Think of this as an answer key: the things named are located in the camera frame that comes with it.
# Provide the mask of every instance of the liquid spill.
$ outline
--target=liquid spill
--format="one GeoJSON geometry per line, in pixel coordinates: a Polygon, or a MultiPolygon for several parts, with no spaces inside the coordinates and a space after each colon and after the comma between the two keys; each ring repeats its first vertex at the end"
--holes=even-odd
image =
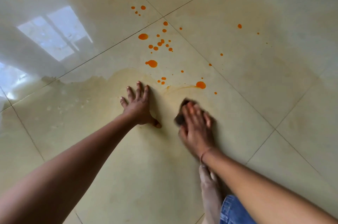
{"type": "Polygon", "coordinates": [[[146,39],[148,39],[148,35],[147,34],[140,34],[139,39],[146,40],[146,39]]]}
{"type": "Polygon", "coordinates": [[[196,83],[196,87],[201,88],[201,89],[205,89],[206,85],[205,85],[204,82],[199,81],[199,82],[196,83]]]}
{"type": "Polygon", "coordinates": [[[157,67],[157,62],[155,60],[149,60],[146,62],[146,65],[150,65],[150,67],[155,68],[157,67]]]}

